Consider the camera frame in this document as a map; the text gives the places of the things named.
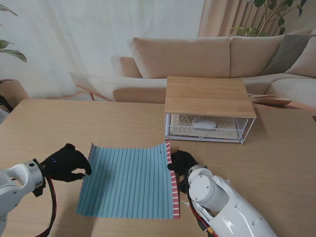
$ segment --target sheer curtain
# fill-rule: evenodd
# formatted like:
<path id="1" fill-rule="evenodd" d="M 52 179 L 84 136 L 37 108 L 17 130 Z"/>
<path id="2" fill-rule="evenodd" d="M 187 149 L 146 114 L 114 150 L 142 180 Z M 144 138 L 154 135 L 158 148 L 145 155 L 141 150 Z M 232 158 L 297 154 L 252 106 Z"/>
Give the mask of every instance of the sheer curtain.
<path id="1" fill-rule="evenodd" d="M 25 54 L 0 54 L 0 79 L 18 79 L 30 97 L 75 92 L 70 71 L 113 73 L 132 37 L 194 38 L 204 0 L 2 0 L 1 39 Z"/>

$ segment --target blue striped cloth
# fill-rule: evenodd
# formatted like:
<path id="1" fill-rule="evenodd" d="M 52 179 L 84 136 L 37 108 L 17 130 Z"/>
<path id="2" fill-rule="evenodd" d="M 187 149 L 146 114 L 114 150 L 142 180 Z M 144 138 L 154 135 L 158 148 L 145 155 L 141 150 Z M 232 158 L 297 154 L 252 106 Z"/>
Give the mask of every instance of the blue striped cloth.
<path id="1" fill-rule="evenodd" d="M 166 143 L 147 149 L 91 146 L 91 176 L 82 185 L 77 213 L 112 218 L 173 219 Z"/>

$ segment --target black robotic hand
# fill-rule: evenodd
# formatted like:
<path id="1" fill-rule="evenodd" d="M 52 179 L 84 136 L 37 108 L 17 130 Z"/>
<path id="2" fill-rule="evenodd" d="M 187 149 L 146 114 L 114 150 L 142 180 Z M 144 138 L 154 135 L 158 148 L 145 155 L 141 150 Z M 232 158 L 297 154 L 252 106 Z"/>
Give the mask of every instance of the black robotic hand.
<path id="1" fill-rule="evenodd" d="M 198 164 L 194 157 L 184 151 L 177 151 L 171 154 L 172 164 L 168 165 L 169 170 L 174 170 L 180 176 L 183 175 L 186 170 Z"/>
<path id="2" fill-rule="evenodd" d="M 84 177 L 82 173 L 72 173 L 76 169 L 85 169 L 87 175 L 92 173 L 88 160 L 80 151 L 76 151 L 74 145 L 69 143 L 39 165 L 44 176 L 65 182 L 72 182 Z"/>

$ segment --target white wire rack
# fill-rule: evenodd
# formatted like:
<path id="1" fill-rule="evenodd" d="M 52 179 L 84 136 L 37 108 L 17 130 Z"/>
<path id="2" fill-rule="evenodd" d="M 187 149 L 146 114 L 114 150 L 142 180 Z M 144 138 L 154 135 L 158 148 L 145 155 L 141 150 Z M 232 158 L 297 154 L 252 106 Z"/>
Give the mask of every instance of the white wire rack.
<path id="1" fill-rule="evenodd" d="M 195 128 L 191 123 L 194 117 L 211 119 L 216 122 L 217 126 L 214 129 Z M 166 114 L 165 138 L 178 140 L 237 142 L 243 144 L 247 132 L 250 129 L 250 127 L 247 126 L 248 123 L 248 118 Z"/>

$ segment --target beige curtain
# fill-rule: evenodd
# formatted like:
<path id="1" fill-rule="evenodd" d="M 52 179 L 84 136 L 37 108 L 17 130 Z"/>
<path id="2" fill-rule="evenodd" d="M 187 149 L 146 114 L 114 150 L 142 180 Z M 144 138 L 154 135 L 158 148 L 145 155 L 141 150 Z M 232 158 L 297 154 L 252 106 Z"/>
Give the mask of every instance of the beige curtain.
<path id="1" fill-rule="evenodd" d="M 253 1 L 204 0 L 197 36 L 229 36 L 231 34 L 230 28 L 235 26 L 257 28 L 263 11 L 264 5 L 256 7 Z M 275 20 L 267 23 L 263 31 L 266 32 L 268 36 L 277 36 L 280 29 L 277 22 L 278 21 Z"/>

